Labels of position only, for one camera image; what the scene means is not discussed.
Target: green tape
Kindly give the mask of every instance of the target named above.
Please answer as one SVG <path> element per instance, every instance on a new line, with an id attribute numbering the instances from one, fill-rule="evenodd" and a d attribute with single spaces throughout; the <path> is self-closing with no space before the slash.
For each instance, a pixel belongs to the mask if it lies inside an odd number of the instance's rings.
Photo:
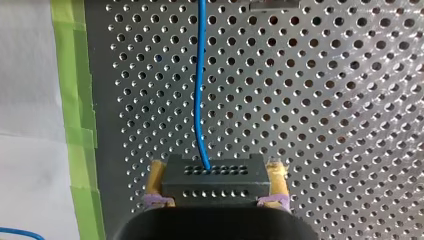
<path id="1" fill-rule="evenodd" d="M 71 192 L 82 240 L 105 239 L 83 0 L 51 0 Z"/>
<path id="2" fill-rule="evenodd" d="M 78 208 L 75 208 L 77 216 L 85 216 L 84 219 L 78 220 L 80 239 L 105 239 L 103 223 L 96 219 L 96 216 L 102 216 L 99 192 L 89 190 L 87 188 L 71 187 L 71 193 L 72 198 L 74 199 L 74 205 L 78 205 Z"/>

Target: perforated metal panel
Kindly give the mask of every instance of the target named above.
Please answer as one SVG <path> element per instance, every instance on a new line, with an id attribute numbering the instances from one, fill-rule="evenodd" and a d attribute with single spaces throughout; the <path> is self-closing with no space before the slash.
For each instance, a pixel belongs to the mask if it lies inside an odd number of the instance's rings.
<path id="1" fill-rule="evenodd" d="M 207 5 L 203 129 L 213 159 L 278 157 L 293 212 L 323 239 L 424 238 L 423 0 Z M 198 160 L 197 3 L 86 2 L 108 237 L 149 163 Z"/>

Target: blue cable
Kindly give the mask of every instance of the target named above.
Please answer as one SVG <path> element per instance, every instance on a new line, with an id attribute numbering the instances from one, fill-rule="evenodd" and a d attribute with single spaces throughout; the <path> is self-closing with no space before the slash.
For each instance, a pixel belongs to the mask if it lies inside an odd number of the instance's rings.
<path id="1" fill-rule="evenodd" d="M 0 227 L 0 233 L 10 233 L 10 234 L 22 235 L 22 236 L 25 236 L 25 237 L 34 238 L 34 239 L 37 239 L 37 240 L 45 240 L 42 236 L 40 236 L 36 233 L 28 232 L 28 231 L 24 231 L 24 230 L 20 230 L 20 229 Z"/>
<path id="2" fill-rule="evenodd" d="M 196 82 L 194 84 L 194 132 L 196 134 L 197 147 L 199 148 L 200 158 L 203 167 L 207 170 L 211 168 L 208 152 L 202 139 L 202 125 L 200 123 L 202 103 L 202 80 L 203 65 L 205 61 L 205 42 L 206 42 L 206 0 L 197 0 L 199 3 L 198 13 L 198 33 L 197 33 L 197 66 Z"/>

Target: hole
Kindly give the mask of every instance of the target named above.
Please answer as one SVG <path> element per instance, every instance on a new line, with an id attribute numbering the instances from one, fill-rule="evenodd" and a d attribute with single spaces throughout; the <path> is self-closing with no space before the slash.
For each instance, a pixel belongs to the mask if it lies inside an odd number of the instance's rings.
<path id="1" fill-rule="evenodd" d="M 289 40 L 289 46 L 290 47 L 295 47 L 297 45 L 297 40 L 296 40 L 296 38 L 291 38 L 290 40 Z"/>
<path id="2" fill-rule="evenodd" d="M 161 41 L 161 38 L 160 38 L 159 35 L 153 35 L 152 42 L 154 42 L 154 43 L 160 43 L 160 41 Z"/>
<path id="3" fill-rule="evenodd" d="M 290 18 L 290 23 L 291 23 L 292 25 L 297 25 L 297 24 L 299 24 L 299 18 L 298 18 L 298 17 L 292 17 L 292 18 Z"/>
<path id="4" fill-rule="evenodd" d="M 177 17 L 177 15 L 171 15 L 171 16 L 169 17 L 169 22 L 170 22 L 170 23 L 177 23 L 177 22 L 178 22 L 178 17 Z"/>
<path id="5" fill-rule="evenodd" d="M 210 25 L 214 25 L 216 23 L 216 17 L 215 16 L 209 16 L 208 22 Z"/>
<path id="6" fill-rule="evenodd" d="M 275 38 L 269 38 L 268 39 L 268 46 L 273 47 L 277 43 L 277 40 Z"/>
<path id="7" fill-rule="evenodd" d="M 366 18 L 359 18 L 356 24 L 358 27 L 365 27 L 367 25 L 368 20 Z"/>
<path id="8" fill-rule="evenodd" d="M 318 43 L 319 43 L 318 40 L 314 38 L 314 39 L 311 39 L 311 41 L 309 41 L 309 46 L 314 48 L 318 46 Z"/>
<path id="9" fill-rule="evenodd" d="M 210 38 L 208 39 L 208 43 L 209 43 L 209 45 L 211 45 L 211 46 L 215 45 L 215 44 L 216 44 L 216 38 L 215 38 L 215 37 L 210 37 Z"/>
<path id="10" fill-rule="evenodd" d="M 228 38 L 227 44 L 228 46 L 234 46 L 236 44 L 236 39 L 233 37 Z"/>
<path id="11" fill-rule="evenodd" d="M 383 19 L 380 20 L 380 26 L 383 27 L 383 28 L 390 26 L 390 23 L 391 23 L 391 21 L 388 18 L 383 18 Z"/>
<path id="12" fill-rule="evenodd" d="M 399 43 L 399 49 L 400 50 L 407 50 L 409 48 L 409 43 L 408 42 L 401 42 Z"/>
<path id="13" fill-rule="evenodd" d="M 342 26 L 344 23 L 344 19 L 341 17 L 338 17 L 336 19 L 334 19 L 334 25 L 336 25 L 337 27 Z"/>
<path id="14" fill-rule="evenodd" d="M 120 34 L 118 34 L 116 39 L 118 40 L 118 42 L 124 42 L 125 41 L 125 35 L 120 33 Z"/>
<path id="15" fill-rule="evenodd" d="M 178 36 L 174 35 L 171 37 L 171 43 L 172 44 L 177 44 L 180 41 L 180 39 L 178 38 Z"/>
<path id="16" fill-rule="evenodd" d="M 122 21 L 124 21 L 124 17 L 121 14 L 116 14 L 115 15 L 115 21 L 116 22 L 122 22 Z"/>
<path id="17" fill-rule="evenodd" d="M 294 65 L 295 65 L 295 61 L 293 59 L 287 60 L 287 66 L 288 67 L 292 68 L 292 67 L 294 67 Z"/>
<path id="18" fill-rule="evenodd" d="M 321 24 L 321 18 L 320 17 L 314 17 L 312 19 L 312 25 L 319 26 Z"/>
<path id="19" fill-rule="evenodd" d="M 278 18 L 276 17 L 276 16 L 271 16 L 270 18 L 269 18 L 269 24 L 270 25 L 275 25 L 275 24 L 277 24 L 278 23 Z"/>
<path id="20" fill-rule="evenodd" d="M 150 20 L 152 21 L 152 23 L 158 23 L 159 22 L 159 16 L 156 14 L 153 14 L 152 17 L 150 18 Z"/>
<path id="21" fill-rule="evenodd" d="M 250 16 L 247 21 L 250 25 L 256 25 L 258 19 L 255 16 Z"/>
<path id="22" fill-rule="evenodd" d="M 197 17 L 196 17 L 196 16 L 194 16 L 194 15 L 191 15 L 191 16 L 188 18 L 188 22 L 189 22 L 190 24 L 196 24 L 196 23 L 197 23 Z"/>
<path id="23" fill-rule="evenodd" d="M 247 45 L 248 46 L 252 47 L 252 46 L 255 46 L 255 44 L 256 44 L 256 40 L 254 38 L 249 38 L 247 40 Z"/>
<path id="24" fill-rule="evenodd" d="M 357 48 L 357 49 L 360 49 L 360 48 L 362 48 L 362 47 L 364 46 L 364 42 L 362 42 L 361 40 L 356 40 L 356 41 L 353 43 L 353 46 L 354 46 L 355 48 Z"/>
<path id="25" fill-rule="evenodd" d="M 386 42 L 385 41 L 378 41 L 377 44 L 375 45 L 378 49 L 382 50 L 384 48 L 386 48 Z"/>
<path id="26" fill-rule="evenodd" d="M 236 22 L 237 22 L 237 18 L 236 18 L 236 17 L 234 17 L 234 16 L 230 16 L 230 17 L 228 18 L 228 24 L 229 24 L 229 25 L 234 25 L 234 24 L 236 24 Z"/>

